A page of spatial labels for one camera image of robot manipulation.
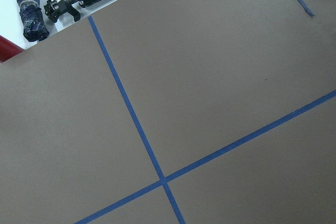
red tube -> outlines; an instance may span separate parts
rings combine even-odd
[[[0,35],[0,63],[10,59],[24,50]]]

